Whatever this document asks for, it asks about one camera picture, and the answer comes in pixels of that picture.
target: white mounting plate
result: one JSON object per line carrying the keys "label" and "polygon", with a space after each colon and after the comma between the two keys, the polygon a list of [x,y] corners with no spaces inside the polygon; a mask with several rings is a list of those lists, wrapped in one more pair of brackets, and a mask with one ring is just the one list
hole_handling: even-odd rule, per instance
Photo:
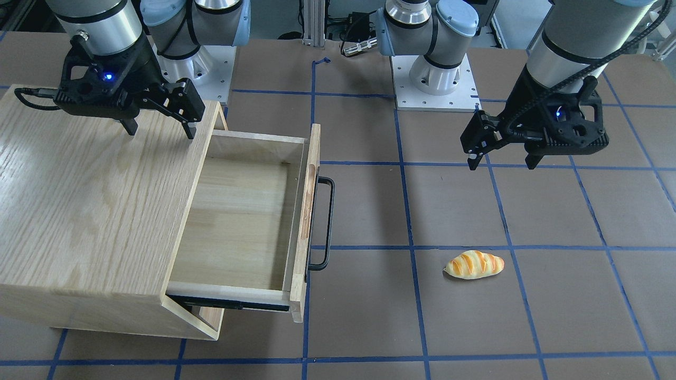
{"label": "white mounting plate", "polygon": [[460,64],[460,80],[449,95],[430,95],[418,90],[408,78],[417,55],[398,55],[391,58],[397,109],[410,111],[474,112],[479,107],[479,93],[469,66],[467,54]]}
{"label": "white mounting plate", "polygon": [[208,74],[193,80],[193,83],[202,100],[215,100],[227,104],[237,48],[234,46],[205,46],[205,48],[214,58],[214,68]]}

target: tiled surface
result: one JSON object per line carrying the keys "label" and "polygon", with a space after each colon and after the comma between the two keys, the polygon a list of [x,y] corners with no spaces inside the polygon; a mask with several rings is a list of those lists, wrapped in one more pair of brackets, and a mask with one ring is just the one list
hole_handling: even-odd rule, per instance
{"label": "tiled surface", "polygon": [[639,351],[604,251],[519,251],[542,352]]}
{"label": "tiled surface", "polygon": [[308,354],[421,355],[410,267],[409,251],[334,251],[312,275]]}
{"label": "tiled surface", "polygon": [[645,358],[576,358],[546,360],[551,380],[595,379],[636,380],[653,379]]}
{"label": "tiled surface", "polygon": [[425,335],[430,355],[535,352],[509,252],[499,276],[455,279],[442,270],[462,251],[416,251]]}
{"label": "tiled surface", "polygon": [[432,380],[540,380],[537,360],[431,362]]}
{"label": "tiled surface", "polygon": [[421,362],[315,363],[308,365],[308,380],[423,380]]}
{"label": "tiled surface", "polygon": [[[35,57],[65,54],[62,37],[7,35],[0,87],[56,80],[61,62]],[[483,108],[500,113],[525,52],[469,56]],[[323,57],[331,62],[313,76]],[[38,62],[42,71],[24,70]],[[229,310],[217,342],[70,331],[59,346],[59,329],[0,318],[0,378],[676,378],[676,213],[662,189],[673,200],[676,114],[664,107],[675,104],[673,82],[644,57],[623,57],[607,73],[623,106],[603,78],[608,149],[576,157],[576,168],[545,158],[530,172],[523,147],[508,146],[470,172],[459,144],[470,115],[395,113],[387,58],[252,40],[237,59],[228,126],[307,137],[314,118],[324,126],[320,173],[337,185],[331,261],[310,276],[306,324]],[[316,245],[327,193],[321,186]],[[503,257],[504,271],[444,275],[466,247]]]}
{"label": "tiled surface", "polygon": [[613,252],[612,256],[648,348],[676,351],[676,277],[673,252]]}

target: blue joint cap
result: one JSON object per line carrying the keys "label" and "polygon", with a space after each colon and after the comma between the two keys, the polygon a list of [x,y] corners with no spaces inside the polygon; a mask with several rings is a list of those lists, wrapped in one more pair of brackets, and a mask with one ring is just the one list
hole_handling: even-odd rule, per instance
{"label": "blue joint cap", "polygon": [[389,36],[383,8],[378,9],[378,13],[376,13],[376,38],[378,39],[378,50],[381,54],[385,57],[393,57],[394,48],[392,47],[392,39]]}
{"label": "blue joint cap", "polygon": [[141,0],[141,15],[146,26],[157,26],[169,21],[184,6],[186,0]]}
{"label": "blue joint cap", "polygon": [[626,5],[627,7],[645,7],[654,3],[656,0],[613,0],[615,3]]}
{"label": "blue joint cap", "polygon": [[239,14],[239,24],[233,40],[233,46],[244,46],[249,43],[251,35],[251,1],[242,0],[242,12]]}
{"label": "blue joint cap", "polygon": [[479,27],[479,15],[463,0],[439,0],[437,14],[449,28],[465,37],[474,37]]}

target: toy bread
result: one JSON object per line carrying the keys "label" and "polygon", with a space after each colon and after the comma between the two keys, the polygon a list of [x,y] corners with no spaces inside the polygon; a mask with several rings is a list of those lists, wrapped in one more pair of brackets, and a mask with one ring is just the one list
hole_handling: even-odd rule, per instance
{"label": "toy bread", "polygon": [[481,251],[465,251],[446,264],[443,269],[453,277],[473,280],[496,275],[502,272],[505,261],[497,256],[485,254]]}

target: wooden cabinet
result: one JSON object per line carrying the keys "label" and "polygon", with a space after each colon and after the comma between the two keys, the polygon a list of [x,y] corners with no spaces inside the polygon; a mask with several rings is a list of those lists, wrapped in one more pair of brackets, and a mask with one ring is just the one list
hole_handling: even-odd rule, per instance
{"label": "wooden cabinet", "polygon": [[130,137],[7,92],[0,314],[195,339],[218,339],[223,310],[207,306],[302,322],[320,128],[227,131],[220,104],[206,105],[190,141],[157,112],[141,112]]}

